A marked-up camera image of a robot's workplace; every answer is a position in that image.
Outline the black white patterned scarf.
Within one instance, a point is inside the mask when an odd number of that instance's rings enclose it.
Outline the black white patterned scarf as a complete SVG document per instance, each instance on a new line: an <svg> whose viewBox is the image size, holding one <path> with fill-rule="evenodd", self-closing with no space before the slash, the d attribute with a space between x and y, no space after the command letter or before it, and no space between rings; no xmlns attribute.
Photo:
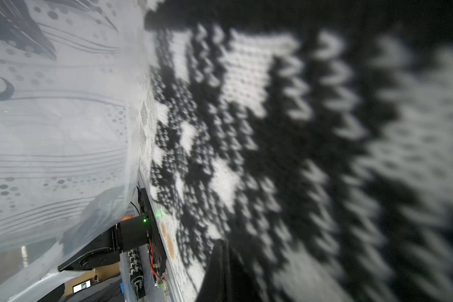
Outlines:
<svg viewBox="0 0 453 302"><path fill-rule="evenodd" d="M149 1L150 195L184 301L453 301L453 1Z"/></svg>

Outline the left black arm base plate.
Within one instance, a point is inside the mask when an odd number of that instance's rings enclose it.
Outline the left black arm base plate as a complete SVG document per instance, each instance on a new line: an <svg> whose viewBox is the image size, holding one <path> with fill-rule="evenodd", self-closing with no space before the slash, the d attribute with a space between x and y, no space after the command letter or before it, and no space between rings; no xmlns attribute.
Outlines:
<svg viewBox="0 0 453 302"><path fill-rule="evenodd" d="M145 246L149 270L153 275L154 281L164 283L167 276L167 255L162 242L159 226L157 225L157 217L145 187L137 186L137 203L140 220L146 227Z"/></svg>

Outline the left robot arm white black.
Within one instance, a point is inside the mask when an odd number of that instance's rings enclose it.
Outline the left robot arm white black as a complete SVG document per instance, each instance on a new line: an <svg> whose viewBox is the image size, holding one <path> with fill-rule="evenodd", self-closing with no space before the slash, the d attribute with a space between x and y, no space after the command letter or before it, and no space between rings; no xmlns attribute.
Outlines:
<svg viewBox="0 0 453 302"><path fill-rule="evenodd" d="M148 215L135 216L117 223L59 265L58 270L90 271L119 262L121 253L147 243L150 223Z"/></svg>

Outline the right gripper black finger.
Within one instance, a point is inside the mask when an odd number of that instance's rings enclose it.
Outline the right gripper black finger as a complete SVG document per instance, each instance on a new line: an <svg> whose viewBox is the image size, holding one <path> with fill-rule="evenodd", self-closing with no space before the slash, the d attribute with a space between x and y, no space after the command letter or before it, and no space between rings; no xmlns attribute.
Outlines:
<svg viewBox="0 0 453 302"><path fill-rule="evenodd" d="M197 302L261 301L259 291L225 240L216 240Z"/></svg>

